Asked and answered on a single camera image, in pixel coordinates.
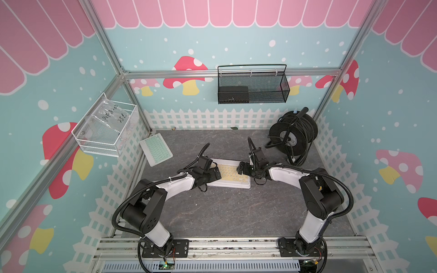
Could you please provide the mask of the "yellow key keyboard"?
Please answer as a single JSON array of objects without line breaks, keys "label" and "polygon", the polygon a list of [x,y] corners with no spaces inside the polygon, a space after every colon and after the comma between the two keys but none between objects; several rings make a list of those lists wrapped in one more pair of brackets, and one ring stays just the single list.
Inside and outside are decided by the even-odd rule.
[{"label": "yellow key keyboard", "polygon": [[240,185],[240,186],[251,186],[250,177],[246,175],[239,175],[237,173],[237,167],[239,166],[239,161],[236,160],[225,160],[225,159],[213,159],[221,173],[221,180],[212,182],[216,185]]}]

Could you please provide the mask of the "white key keyboard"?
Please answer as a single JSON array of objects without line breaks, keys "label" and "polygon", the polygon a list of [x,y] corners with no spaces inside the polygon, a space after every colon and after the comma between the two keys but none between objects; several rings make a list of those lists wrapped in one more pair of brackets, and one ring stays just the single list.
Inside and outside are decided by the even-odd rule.
[{"label": "white key keyboard", "polygon": [[248,190],[248,189],[250,189],[250,186],[248,186],[248,187],[246,187],[246,186],[240,186],[240,185],[221,185],[221,184],[219,184],[219,185],[216,185],[216,184],[213,184],[213,183],[209,183],[208,184],[208,187],[219,187],[219,188],[236,188],[236,189],[244,189],[244,190]]}]

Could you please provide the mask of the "green key keyboard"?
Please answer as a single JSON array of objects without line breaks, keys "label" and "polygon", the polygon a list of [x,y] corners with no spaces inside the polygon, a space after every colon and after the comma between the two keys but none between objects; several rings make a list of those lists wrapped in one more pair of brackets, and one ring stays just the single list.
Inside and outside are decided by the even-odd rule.
[{"label": "green key keyboard", "polygon": [[161,133],[141,140],[140,147],[151,167],[161,164],[173,157],[173,154]]}]

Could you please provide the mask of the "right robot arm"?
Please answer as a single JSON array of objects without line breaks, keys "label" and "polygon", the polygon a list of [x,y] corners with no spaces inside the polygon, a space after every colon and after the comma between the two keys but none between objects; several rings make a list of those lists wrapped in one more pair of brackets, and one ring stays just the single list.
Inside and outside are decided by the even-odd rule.
[{"label": "right robot arm", "polygon": [[351,190],[324,168],[302,169],[286,164],[271,164],[260,147],[248,138],[249,161],[240,162],[237,172],[254,180],[282,182],[301,190],[307,216],[292,240],[291,248],[301,257],[309,256],[317,245],[325,246],[323,234],[329,224],[353,208]]}]

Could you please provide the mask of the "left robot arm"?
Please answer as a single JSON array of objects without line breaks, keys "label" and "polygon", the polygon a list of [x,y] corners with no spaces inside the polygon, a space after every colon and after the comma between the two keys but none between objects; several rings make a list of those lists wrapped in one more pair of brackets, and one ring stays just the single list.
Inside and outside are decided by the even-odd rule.
[{"label": "left robot arm", "polygon": [[199,156],[191,165],[178,170],[175,176],[154,182],[142,179],[115,210],[112,226],[163,248],[171,241],[171,233],[160,222],[165,202],[190,190],[206,191],[209,183],[220,179],[218,164],[205,156]]}]

